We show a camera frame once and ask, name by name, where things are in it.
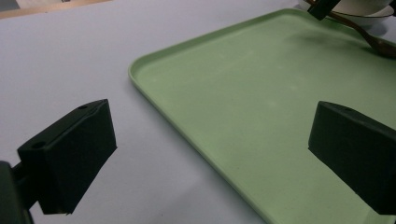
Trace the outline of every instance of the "black mount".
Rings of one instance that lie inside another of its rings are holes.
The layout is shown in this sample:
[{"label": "black mount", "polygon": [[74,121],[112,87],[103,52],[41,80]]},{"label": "black mount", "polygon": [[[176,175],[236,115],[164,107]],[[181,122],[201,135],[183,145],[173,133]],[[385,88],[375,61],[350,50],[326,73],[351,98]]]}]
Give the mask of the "black mount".
[{"label": "black mount", "polygon": [[108,100],[71,111],[18,148],[18,165],[0,161],[0,223],[33,223],[37,201],[44,214],[73,213],[116,148]]}]

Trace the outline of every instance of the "black block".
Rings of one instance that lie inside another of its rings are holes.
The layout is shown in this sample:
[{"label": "black block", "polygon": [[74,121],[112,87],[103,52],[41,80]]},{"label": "black block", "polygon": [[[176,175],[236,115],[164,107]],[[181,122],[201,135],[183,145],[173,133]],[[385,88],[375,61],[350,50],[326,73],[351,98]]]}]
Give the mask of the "black block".
[{"label": "black block", "polygon": [[309,150],[378,214],[396,215],[395,130],[351,108],[319,102]]},{"label": "black block", "polygon": [[72,213],[117,148],[107,100],[82,105],[18,149],[44,214]]}]

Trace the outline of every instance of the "screw hole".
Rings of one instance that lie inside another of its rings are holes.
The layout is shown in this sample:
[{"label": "screw hole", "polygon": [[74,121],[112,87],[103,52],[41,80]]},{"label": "screw hole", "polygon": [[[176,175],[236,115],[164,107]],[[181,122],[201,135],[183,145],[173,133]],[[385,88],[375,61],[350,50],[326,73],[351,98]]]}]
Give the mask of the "screw hole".
[{"label": "screw hole", "polygon": [[32,145],[32,148],[41,148],[46,145],[46,142],[37,142]]}]

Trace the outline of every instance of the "green tray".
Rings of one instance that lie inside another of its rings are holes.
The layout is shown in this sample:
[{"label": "green tray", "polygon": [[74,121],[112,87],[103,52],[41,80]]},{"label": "green tray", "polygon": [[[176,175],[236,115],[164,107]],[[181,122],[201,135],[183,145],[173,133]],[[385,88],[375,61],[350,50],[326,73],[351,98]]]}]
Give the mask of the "green tray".
[{"label": "green tray", "polygon": [[307,148],[318,101],[396,128],[396,62],[295,9],[152,53],[136,87],[268,223],[393,224]]}]

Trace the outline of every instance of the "white table surface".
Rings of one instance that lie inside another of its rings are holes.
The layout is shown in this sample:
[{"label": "white table surface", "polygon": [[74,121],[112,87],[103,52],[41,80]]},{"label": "white table surface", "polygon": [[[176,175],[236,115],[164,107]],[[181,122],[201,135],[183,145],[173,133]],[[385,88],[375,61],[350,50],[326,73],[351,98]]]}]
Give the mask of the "white table surface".
[{"label": "white table surface", "polygon": [[[0,20],[0,160],[66,113],[107,98],[118,149],[74,214],[35,223],[264,223],[136,90],[140,56],[293,0],[115,0]],[[395,19],[370,29],[396,42]]]}]

